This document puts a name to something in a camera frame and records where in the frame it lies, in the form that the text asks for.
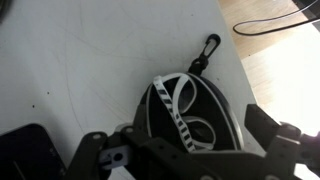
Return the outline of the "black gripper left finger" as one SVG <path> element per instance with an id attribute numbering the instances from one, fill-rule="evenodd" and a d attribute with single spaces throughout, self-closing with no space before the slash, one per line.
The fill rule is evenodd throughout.
<path id="1" fill-rule="evenodd" d="M 111 136 L 86 134 L 63 180 L 108 180 L 119 167 L 136 180 L 214 180 L 214 174 L 190 155 L 130 125 Z"/>

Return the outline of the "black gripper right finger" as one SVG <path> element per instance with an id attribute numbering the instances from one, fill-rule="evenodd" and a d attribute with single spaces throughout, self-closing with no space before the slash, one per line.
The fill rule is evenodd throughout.
<path id="1" fill-rule="evenodd" d="M 247 105 L 245 127 L 265 155 L 240 151 L 200 154 L 199 162 L 219 180 L 301 180 L 294 175 L 296 164 L 320 176 L 319 135 L 278 123 L 256 104 Z"/>

